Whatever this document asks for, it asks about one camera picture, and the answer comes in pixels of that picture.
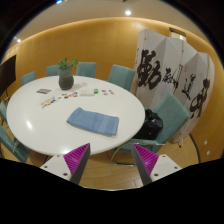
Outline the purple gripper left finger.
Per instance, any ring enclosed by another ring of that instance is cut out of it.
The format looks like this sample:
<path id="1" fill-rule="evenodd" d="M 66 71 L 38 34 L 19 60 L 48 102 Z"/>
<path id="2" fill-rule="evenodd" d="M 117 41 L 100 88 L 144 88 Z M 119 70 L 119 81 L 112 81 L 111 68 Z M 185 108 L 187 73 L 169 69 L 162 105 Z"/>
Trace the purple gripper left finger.
<path id="1" fill-rule="evenodd" d="M 48 171 L 72 183 L 79 184 L 90 156 L 90 144 L 84 144 L 65 155 L 55 155 L 41 166 Z"/>

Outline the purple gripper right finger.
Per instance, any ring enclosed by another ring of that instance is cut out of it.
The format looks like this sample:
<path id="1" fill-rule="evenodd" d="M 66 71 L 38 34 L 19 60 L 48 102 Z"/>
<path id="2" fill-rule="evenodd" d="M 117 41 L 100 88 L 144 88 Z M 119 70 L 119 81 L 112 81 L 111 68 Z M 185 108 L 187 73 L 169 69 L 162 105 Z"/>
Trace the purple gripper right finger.
<path id="1" fill-rule="evenodd" d="M 148 185 L 181 170 L 181 167 L 167 155 L 157 155 L 137 144 L 132 146 L 132 156 L 137 165 L 143 185 Z"/>

